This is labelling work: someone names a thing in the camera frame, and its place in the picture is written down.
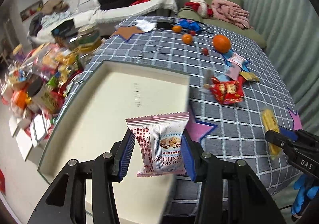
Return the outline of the yellow corn snack packet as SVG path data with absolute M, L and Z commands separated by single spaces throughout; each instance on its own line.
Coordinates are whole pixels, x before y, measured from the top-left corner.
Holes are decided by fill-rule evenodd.
M 265 107 L 261 111 L 261 119 L 262 119 L 262 124 L 264 126 L 265 132 L 272 130 L 277 133 L 280 133 L 280 128 L 277 122 L 277 119 L 275 117 L 275 114 L 273 110 L 269 107 Z M 268 142 L 268 147 L 270 151 L 270 157 L 271 160 L 275 160 L 278 158 L 282 152 L 282 149 L 279 148 L 278 146 Z

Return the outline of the pink cranberry crisp packet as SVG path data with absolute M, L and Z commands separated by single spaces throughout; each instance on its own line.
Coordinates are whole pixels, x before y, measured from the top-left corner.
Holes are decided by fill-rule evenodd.
M 188 112 L 126 120 L 141 150 L 143 168 L 137 173 L 138 177 L 185 173 L 181 144 L 188 121 Z

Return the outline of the red festive snack packet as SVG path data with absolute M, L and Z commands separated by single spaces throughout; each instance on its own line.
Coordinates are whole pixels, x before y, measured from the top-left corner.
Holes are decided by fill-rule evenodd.
M 237 81 L 220 82 L 216 77 L 212 77 L 210 92 L 215 100 L 221 105 L 231 105 L 243 102 L 244 92 L 242 85 L 245 79 L 239 76 Z

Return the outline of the clear-wrapped dark snack stick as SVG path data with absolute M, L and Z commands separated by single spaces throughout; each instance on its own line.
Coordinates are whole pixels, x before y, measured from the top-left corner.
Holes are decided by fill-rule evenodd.
M 204 70 L 204 79 L 203 79 L 203 86 L 202 86 L 202 90 L 204 92 L 210 91 L 210 87 L 213 84 L 211 80 L 213 76 L 214 76 L 214 70 L 212 68 L 206 68 Z

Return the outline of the pink wafer bar packet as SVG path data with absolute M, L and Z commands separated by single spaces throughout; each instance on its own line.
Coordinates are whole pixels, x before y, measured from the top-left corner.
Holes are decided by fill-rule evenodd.
M 232 80 L 237 81 L 240 71 L 240 66 L 238 66 L 237 64 L 231 64 L 226 71 L 226 75 L 228 75 Z

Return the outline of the light blue wafer bar packet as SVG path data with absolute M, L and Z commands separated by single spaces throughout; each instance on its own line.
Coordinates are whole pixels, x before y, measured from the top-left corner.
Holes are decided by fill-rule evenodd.
M 220 82 L 228 82 L 228 81 L 231 81 L 231 78 L 230 78 L 228 75 L 224 75 L 224 74 L 217 75 L 216 78 L 217 78 Z

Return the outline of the pink star cutout right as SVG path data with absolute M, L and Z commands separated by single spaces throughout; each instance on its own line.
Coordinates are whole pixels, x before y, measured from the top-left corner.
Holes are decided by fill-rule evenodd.
M 293 121 L 293 130 L 302 130 L 303 126 L 299 117 L 299 113 L 297 111 L 291 110 L 290 108 L 287 109 Z

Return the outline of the green-sided cardboard tray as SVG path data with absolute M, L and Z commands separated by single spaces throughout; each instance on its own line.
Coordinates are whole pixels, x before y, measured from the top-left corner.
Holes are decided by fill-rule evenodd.
M 184 112 L 187 73 L 129 62 L 102 62 L 80 77 L 61 110 L 39 162 L 38 172 L 52 182 L 71 159 L 96 159 L 123 139 L 128 118 Z M 139 178 L 143 167 L 135 146 L 127 175 L 113 185 L 121 223 L 160 223 L 174 176 Z

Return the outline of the large orange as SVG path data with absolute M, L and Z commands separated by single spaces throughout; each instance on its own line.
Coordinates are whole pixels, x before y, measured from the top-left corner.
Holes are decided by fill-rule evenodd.
M 231 42 L 226 36 L 218 34 L 213 37 L 213 46 L 217 52 L 224 54 L 231 49 Z

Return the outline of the small mandarin near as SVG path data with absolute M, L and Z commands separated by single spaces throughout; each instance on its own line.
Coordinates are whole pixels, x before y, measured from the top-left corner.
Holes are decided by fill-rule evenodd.
M 190 45 L 192 43 L 192 35 L 184 34 L 182 36 L 182 41 L 183 41 L 184 44 Z

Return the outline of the blue crumpled bag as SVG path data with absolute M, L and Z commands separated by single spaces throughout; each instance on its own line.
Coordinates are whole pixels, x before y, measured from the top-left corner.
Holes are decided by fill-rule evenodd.
M 200 27 L 199 23 L 192 20 L 181 19 L 177 22 L 176 25 L 181 26 L 189 31 L 194 31 L 195 33 L 202 32 L 202 28 Z

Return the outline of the stacked tin jar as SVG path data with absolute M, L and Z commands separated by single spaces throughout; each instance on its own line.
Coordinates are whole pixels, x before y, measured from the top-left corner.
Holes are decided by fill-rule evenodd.
M 76 39 L 77 53 L 91 53 L 101 45 L 102 38 L 96 24 L 88 24 L 78 29 Z

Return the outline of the black power adapter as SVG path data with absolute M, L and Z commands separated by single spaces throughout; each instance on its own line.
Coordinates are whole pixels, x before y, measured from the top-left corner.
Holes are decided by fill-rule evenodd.
M 174 26 L 173 19 L 161 19 L 156 22 L 156 28 L 158 30 L 171 30 Z

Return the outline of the white crumpled tissue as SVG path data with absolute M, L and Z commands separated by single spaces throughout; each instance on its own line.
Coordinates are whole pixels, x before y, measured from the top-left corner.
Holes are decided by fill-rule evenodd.
M 151 23 L 147 20 L 136 20 L 136 27 L 143 32 L 150 32 L 156 29 L 156 23 Z

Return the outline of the pink blanket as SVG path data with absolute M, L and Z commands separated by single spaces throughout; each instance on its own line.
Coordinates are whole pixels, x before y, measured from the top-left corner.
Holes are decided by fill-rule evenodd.
M 250 24 L 250 13 L 241 8 L 240 5 L 228 0 L 213 0 L 211 2 L 213 18 L 231 23 L 242 30 L 254 29 Z

